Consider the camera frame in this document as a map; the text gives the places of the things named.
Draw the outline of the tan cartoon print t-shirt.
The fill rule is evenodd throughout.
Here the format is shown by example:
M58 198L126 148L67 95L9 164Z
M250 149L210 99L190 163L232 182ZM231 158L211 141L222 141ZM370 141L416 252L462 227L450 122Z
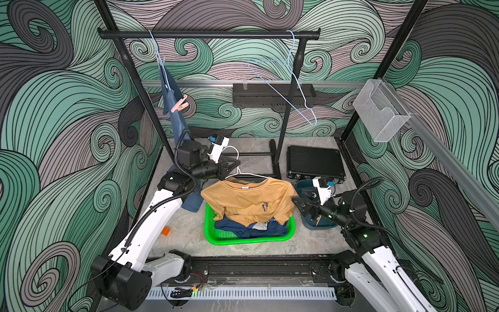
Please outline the tan cartoon print t-shirt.
M201 196L214 211L215 221L228 218L250 226L271 219L286 224L294 214L292 199L298 195L291 183L280 179L249 183L228 178L204 189Z

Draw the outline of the slate blue t-shirt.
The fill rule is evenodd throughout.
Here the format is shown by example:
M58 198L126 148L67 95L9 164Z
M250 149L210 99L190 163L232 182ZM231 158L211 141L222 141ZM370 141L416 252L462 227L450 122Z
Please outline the slate blue t-shirt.
M159 69L161 70L161 83L162 86L162 95L164 100L164 110L163 114L168 114L170 117L170 123L172 126L172 132L174 135L174 142L177 144L179 142L179 138L182 132L187 129L187 123L183 117L183 114L179 111L171 112L174 108L175 104L183 99L182 91L178 87L174 78L170 74L170 72L164 67L159 65ZM191 192L186 199L183 200L182 208L197 213L200 210L201 204L203 202L203 198L201 197L201 186L202 180L197 180L196 188L193 192Z

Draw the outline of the navy Mickey print t-shirt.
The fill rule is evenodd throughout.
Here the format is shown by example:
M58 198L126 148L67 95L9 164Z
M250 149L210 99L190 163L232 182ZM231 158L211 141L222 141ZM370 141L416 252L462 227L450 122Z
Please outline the navy Mickey print t-shirt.
M228 231L235 234L240 239L254 239L260 237L275 237L288 234L286 224L280 224L274 218L266 222L254 222L249 226L244 226L227 217L214 223L217 230Z

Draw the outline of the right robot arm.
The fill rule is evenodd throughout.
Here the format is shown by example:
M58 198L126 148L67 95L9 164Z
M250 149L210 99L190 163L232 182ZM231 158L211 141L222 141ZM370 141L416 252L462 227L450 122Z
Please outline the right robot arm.
M381 177L370 179L349 198L335 203L332 179L315 177L306 182L306 187L296 188L298 195L292 201L302 217L340 226L350 250L340 253L329 271L335 279L359 291L376 311L435 311L396 259L385 238L389 230L357 216L359 194L383 182Z

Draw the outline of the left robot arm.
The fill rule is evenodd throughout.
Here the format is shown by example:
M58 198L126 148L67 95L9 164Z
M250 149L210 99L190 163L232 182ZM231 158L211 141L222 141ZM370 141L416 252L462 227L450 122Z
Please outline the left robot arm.
M195 189L198 180L226 179L240 161L223 155L229 139L210 137L206 147L180 137L175 147L175 169L163 176L149 209L139 218L126 237L106 256L91 266L91 282L105 298L131 311L146 299L149 291L168 279L188 280L191 256L172 250L148 261L148 254L167 222Z

